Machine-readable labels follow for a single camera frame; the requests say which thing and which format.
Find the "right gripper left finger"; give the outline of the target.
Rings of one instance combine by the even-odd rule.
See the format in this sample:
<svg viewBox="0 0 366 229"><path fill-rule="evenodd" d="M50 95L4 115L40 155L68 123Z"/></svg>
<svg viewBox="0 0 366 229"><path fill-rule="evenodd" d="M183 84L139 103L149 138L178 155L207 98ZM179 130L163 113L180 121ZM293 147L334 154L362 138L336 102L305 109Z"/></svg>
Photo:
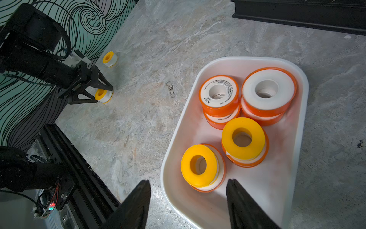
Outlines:
<svg viewBox="0 0 366 229"><path fill-rule="evenodd" d="M151 199L151 185L141 180L101 229L144 229Z"/></svg>

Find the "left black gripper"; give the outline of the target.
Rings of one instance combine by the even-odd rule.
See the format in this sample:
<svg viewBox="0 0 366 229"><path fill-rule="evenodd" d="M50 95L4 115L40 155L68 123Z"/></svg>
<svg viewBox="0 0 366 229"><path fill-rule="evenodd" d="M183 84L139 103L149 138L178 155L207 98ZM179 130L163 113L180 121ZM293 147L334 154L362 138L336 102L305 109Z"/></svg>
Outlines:
<svg viewBox="0 0 366 229"><path fill-rule="evenodd" d="M93 104L98 101L87 92L87 87L113 91L113 86L79 50L72 52L64 62L49 59L43 70L44 81L56 85L59 98L67 98L70 105Z"/></svg>

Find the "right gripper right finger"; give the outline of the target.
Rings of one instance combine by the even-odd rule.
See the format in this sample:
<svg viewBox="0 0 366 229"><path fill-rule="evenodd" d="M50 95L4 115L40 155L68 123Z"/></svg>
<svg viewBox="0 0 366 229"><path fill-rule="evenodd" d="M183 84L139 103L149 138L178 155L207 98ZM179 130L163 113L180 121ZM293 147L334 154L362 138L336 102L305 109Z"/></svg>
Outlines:
<svg viewBox="0 0 366 229"><path fill-rule="evenodd" d="M226 186L229 218L232 229L279 229L236 179Z"/></svg>

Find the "yellow tape roll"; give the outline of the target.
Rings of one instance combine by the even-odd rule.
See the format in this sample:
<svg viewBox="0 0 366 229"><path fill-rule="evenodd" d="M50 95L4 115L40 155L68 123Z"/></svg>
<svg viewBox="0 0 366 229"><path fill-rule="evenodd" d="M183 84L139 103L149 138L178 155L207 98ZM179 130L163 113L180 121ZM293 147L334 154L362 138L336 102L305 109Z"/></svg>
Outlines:
<svg viewBox="0 0 366 229"><path fill-rule="evenodd" d="M210 144L188 148L181 160L185 181L195 190L208 193L221 186L226 177L226 163L221 153Z"/></svg>
<svg viewBox="0 0 366 229"><path fill-rule="evenodd" d="M265 148L266 137L262 127L254 120L239 117L229 121L221 136L227 156L244 162L258 157Z"/></svg>
<svg viewBox="0 0 366 229"><path fill-rule="evenodd" d="M95 100L102 104L108 103L113 96L113 91L98 89L95 93Z"/></svg>

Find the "orange tape roll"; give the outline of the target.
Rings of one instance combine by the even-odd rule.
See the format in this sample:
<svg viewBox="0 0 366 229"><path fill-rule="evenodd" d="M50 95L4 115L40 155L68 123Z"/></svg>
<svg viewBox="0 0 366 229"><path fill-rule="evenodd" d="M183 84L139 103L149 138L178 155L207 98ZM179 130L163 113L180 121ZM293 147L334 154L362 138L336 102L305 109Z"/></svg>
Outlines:
<svg viewBox="0 0 366 229"><path fill-rule="evenodd" d="M213 76L202 84L199 100L207 115L228 116L239 106L238 83L227 75Z"/></svg>
<svg viewBox="0 0 366 229"><path fill-rule="evenodd" d="M108 52L103 58L103 64L107 67L114 66L118 61L118 56L113 51Z"/></svg>
<svg viewBox="0 0 366 229"><path fill-rule="evenodd" d="M208 115L205 112L203 112L203 114L210 126L212 126L215 129L222 130L229 121L239 117L240 112L241 112L241 107L237 106L237 108L234 110L234 112L232 112L230 115L223 116L223 117L213 117L213 116Z"/></svg>
<svg viewBox="0 0 366 229"><path fill-rule="evenodd" d="M285 112L283 112L279 115L272 116L272 117L257 116L249 111L247 105L245 104L244 98L242 98L242 97L241 97L241 110L243 112L244 117L247 117L247 118L250 118L250 119L256 121L262 127L271 126L271 125L278 123L285 114Z"/></svg>
<svg viewBox="0 0 366 229"><path fill-rule="evenodd" d="M263 130L263 132L265 135L265 145L264 145L263 150L257 157L252 158L250 160L239 160L239 159L231 156L229 153L227 153L227 150L225 149L223 143L221 143L221 147L223 149L224 154L227 156L227 158L231 162L233 162L235 165L240 166L242 168L252 168L252 167L259 165L262 161L265 160L266 156L268 155L269 149L270 149L268 135L265 130ZM239 142L240 141L248 142L249 138L250 138L249 134L247 134L245 132L241 132L235 136L234 140L239 141Z"/></svg>

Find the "yellow tape roll front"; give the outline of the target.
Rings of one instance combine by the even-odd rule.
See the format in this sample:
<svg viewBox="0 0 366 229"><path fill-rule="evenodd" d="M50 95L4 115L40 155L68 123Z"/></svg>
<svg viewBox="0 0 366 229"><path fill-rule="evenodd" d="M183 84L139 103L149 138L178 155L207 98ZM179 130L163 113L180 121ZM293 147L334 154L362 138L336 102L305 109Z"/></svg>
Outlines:
<svg viewBox="0 0 366 229"><path fill-rule="evenodd" d="M181 160L185 181L195 190L208 193L221 186L226 177L226 163L221 153L210 144L188 148Z"/></svg>

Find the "orange tape roll front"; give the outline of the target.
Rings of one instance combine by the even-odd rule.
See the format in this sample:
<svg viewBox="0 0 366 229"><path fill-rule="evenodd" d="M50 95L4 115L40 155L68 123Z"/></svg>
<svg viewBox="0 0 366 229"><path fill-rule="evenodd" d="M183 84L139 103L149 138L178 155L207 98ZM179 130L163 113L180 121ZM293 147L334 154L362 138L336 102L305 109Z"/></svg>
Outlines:
<svg viewBox="0 0 366 229"><path fill-rule="evenodd" d="M199 100L207 115L228 116L239 106L238 83L227 75L213 76L202 84Z"/></svg>

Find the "orange tape roll plain white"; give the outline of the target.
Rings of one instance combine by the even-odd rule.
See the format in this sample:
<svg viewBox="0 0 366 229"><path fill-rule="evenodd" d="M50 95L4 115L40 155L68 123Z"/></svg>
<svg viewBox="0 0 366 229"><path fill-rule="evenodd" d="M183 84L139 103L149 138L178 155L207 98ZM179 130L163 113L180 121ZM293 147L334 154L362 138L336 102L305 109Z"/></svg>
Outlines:
<svg viewBox="0 0 366 229"><path fill-rule="evenodd" d="M250 113L273 117L288 110L297 92L297 81L289 71L266 67L250 73L242 85L242 99Z"/></svg>

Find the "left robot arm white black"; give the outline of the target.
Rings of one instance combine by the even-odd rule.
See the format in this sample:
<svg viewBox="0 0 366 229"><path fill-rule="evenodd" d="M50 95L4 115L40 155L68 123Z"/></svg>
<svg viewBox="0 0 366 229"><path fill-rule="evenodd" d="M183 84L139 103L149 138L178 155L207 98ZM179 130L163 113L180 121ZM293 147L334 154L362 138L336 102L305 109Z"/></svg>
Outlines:
<svg viewBox="0 0 366 229"><path fill-rule="evenodd" d="M92 87L112 92L113 86L97 66L80 61L73 67L64 63L71 55L71 40L54 19L28 3L21 4L1 26L1 74L16 78L24 73L57 87L59 98L68 103L97 103L87 92Z"/></svg>

